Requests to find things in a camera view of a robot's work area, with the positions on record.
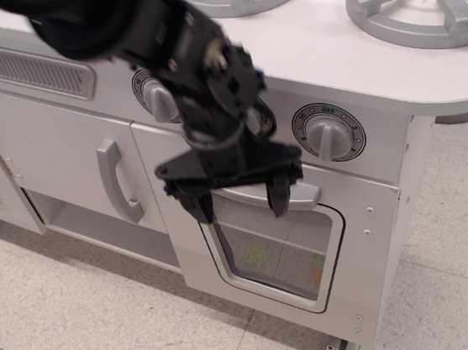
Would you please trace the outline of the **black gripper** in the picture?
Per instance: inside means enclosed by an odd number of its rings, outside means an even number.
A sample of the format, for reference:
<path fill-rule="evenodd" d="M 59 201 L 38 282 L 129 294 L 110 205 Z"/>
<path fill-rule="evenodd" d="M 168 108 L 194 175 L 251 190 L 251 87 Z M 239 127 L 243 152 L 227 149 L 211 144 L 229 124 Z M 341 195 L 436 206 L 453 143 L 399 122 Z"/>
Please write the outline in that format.
<path fill-rule="evenodd" d="M 224 148 L 192 148 L 167 160 L 156 167 L 155 176 L 199 223 L 213 223 L 210 191 L 257 183 L 266 183 L 270 209 L 280 217 L 288 210 L 291 185 L 303 176 L 301 153 L 246 130 Z"/>

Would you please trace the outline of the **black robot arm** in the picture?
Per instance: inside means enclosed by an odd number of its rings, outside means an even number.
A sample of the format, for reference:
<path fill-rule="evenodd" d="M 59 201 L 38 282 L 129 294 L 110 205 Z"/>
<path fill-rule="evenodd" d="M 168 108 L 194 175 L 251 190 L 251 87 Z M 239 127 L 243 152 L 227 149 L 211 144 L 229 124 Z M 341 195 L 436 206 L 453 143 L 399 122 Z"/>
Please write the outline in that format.
<path fill-rule="evenodd" d="M 216 189 L 261 183 L 277 215 L 302 178 L 301 151 L 256 137 L 246 125 L 265 79 L 249 54 L 184 0 L 0 0 L 71 60 L 117 57 L 169 90 L 190 150 L 155 170 L 197 221 L 213 220 Z"/>

